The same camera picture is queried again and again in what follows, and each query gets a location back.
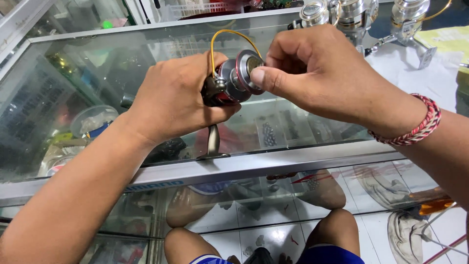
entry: glass countertop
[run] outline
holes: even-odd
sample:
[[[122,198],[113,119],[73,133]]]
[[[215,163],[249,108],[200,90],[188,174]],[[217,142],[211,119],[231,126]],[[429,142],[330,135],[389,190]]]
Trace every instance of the glass countertop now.
[[[389,28],[391,6],[380,4],[371,34],[375,28]],[[95,105],[111,106],[119,114],[126,111],[120,107],[124,93],[136,94],[150,66],[209,50],[211,37],[220,29],[249,36],[265,55],[275,34],[298,18],[297,11],[281,11],[33,40],[0,81],[0,182],[49,177],[54,166],[90,142],[71,133],[78,113]],[[376,31],[376,37],[383,37]],[[229,58],[249,48],[234,34],[220,34],[215,42],[215,50]],[[219,132],[220,151],[232,155],[371,139],[363,127],[309,114],[270,93],[242,103],[241,111],[219,124]],[[272,134],[275,140],[268,140]],[[207,135],[203,129],[166,142],[150,153],[144,166],[192,161],[206,151]]]

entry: red and white bracelet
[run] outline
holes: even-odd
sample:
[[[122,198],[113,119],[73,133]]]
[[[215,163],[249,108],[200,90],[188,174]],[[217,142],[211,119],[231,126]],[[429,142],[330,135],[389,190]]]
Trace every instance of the red and white bracelet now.
[[[422,100],[427,106],[427,115],[425,116],[425,119],[418,125],[418,127],[412,129],[412,131],[409,133],[394,139],[382,138],[371,130],[368,130],[368,134],[370,134],[378,142],[393,146],[412,145],[428,137],[439,125],[441,119],[441,110],[432,99],[418,93],[411,93],[411,95]]]

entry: glass display case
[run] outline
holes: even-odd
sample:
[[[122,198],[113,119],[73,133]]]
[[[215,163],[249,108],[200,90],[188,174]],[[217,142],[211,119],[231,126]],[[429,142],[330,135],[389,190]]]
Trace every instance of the glass display case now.
[[[364,46],[389,34],[392,5],[380,3]],[[275,34],[299,11],[28,39],[0,70],[1,219],[13,218],[55,166],[89,144],[72,128],[83,110],[107,105],[116,115],[126,111],[121,99],[137,93],[150,66],[207,51],[219,29],[247,35],[265,56]],[[461,25],[446,23],[425,22],[423,29]],[[229,58],[249,48],[234,34],[220,34],[215,42],[215,50]],[[468,79],[458,75],[456,109],[463,114],[469,113]],[[177,226],[211,233],[321,219],[334,208],[354,214],[402,209],[445,196],[425,172],[372,140],[365,128],[307,113],[270,93],[242,103],[219,124],[219,133],[220,151],[231,157],[197,160],[206,151],[207,129],[156,147],[99,231],[106,237],[96,238],[81,263],[128,263],[131,257],[132,263],[161,263],[162,239]],[[275,140],[268,140],[272,135]],[[119,260],[122,255],[127,262]]]

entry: yellow bail wire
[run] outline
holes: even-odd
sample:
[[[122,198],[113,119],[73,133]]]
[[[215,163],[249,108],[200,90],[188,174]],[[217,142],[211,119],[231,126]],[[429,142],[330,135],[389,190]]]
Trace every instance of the yellow bail wire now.
[[[218,34],[220,34],[222,32],[234,33],[234,34],[237,34],[237,35],[240,35],[241,37],[243,37],[245,40],[247,40],[252,45],[252,47],[256,50],[259,57],[262,59],[261,53],[256,48],[256,45],[254,45],[254,43],[248,37],[246,37],[244,34],[241,34],[237,31],[234,31],[234,30],[222,29],[222,30],[218,31],[217,33],[215,33],[215,35],[212,38],[212,41],[210,42],[210,56],[212,57],[212,77],[215,78],[215,60],[213,58],[213,43],[215,42],[215,38],[218,36]]]

